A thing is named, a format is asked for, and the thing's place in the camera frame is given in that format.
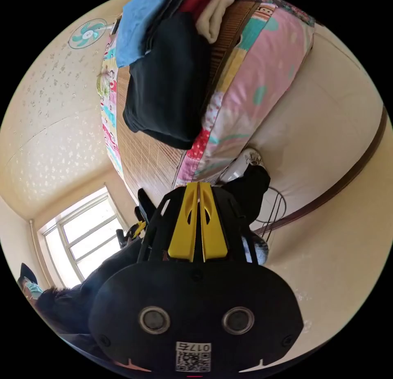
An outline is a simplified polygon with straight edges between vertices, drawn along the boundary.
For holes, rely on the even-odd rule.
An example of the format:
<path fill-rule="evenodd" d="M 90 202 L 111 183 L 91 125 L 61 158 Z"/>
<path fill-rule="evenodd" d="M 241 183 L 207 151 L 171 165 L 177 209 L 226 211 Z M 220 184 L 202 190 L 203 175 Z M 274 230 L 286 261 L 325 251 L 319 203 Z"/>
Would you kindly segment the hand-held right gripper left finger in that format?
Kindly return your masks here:
<path fill-rule="evenodd" d="M 194 261 L 198 225 L 199 183 L 185 187 L 178 218 L 174 227 L 168 256 L 181 261 Z"/>

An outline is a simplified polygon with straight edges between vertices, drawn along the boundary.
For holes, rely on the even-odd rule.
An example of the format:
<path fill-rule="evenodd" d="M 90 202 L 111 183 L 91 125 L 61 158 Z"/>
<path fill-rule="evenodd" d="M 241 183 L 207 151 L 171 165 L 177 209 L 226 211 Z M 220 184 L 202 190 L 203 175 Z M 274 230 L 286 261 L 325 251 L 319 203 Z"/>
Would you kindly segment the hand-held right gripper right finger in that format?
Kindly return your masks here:
<path fill-rule="evenodd" d="M 209 183 L 199 183 L 199 196 L 203 260 L 207 262 L 224 259 L 227 256 L 228 249 L 212 187 Z"/>

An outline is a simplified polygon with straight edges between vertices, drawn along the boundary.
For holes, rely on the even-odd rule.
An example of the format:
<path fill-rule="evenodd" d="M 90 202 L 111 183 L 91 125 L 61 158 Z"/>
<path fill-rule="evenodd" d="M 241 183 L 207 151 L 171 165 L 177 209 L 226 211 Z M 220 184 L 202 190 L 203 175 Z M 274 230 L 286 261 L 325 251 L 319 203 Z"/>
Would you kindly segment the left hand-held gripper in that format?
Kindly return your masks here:
<path fill-rule="evenodd" d="M 150 200 L 150 197 L 143 188 L 138 190 L 138 201 L 139 205 L 134 208 L 137 223 L 132 225 L 126 233 L 124 233 L 123 229 L 116 229 L 116 237 L 120 249 L 123 249 L 128 243 L 140 237 L 141 233 L 146 230 L 156 211 L 156 206 Z"/>

